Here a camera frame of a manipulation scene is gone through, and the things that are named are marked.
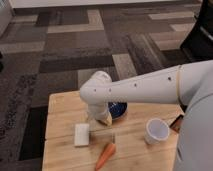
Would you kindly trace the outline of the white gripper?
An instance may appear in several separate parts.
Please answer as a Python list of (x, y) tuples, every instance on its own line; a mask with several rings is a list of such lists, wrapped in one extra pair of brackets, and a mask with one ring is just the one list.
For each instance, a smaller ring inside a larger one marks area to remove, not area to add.
[(112, 124), (112, 116), (109, 113), (108, 105), (103, 104), (89, 104), (87, 107), (88, 119), (95, 119), (105, 125)]

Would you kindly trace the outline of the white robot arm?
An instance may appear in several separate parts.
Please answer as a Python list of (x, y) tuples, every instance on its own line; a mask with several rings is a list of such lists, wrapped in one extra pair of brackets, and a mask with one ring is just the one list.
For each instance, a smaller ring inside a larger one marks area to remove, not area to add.
[(80, 88), (80, 98), (97, 120), (107, 117), (109, 102), (185, 105), (173, 171), (213, 171), (213, 60), (116, 82), (97, 71)]

